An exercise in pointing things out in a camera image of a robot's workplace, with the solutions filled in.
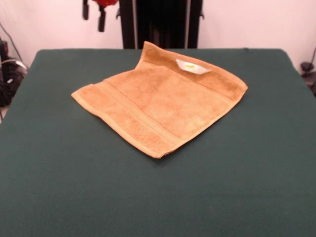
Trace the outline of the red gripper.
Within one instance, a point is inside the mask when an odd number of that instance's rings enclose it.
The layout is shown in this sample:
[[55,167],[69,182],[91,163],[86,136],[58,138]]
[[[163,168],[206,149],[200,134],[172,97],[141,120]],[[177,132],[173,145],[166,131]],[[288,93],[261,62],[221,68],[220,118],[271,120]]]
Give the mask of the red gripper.
[[[99,5],[99,20],[98,20],[98,31],[104,32],[105,30],[105,20],[106,20],[106,12],[105,8],[107,6],[115,5],[118,0],[94,0]],[[82,17],[84,20],[88,20],[89,17],[89,5],[88,0],[82,1]]]

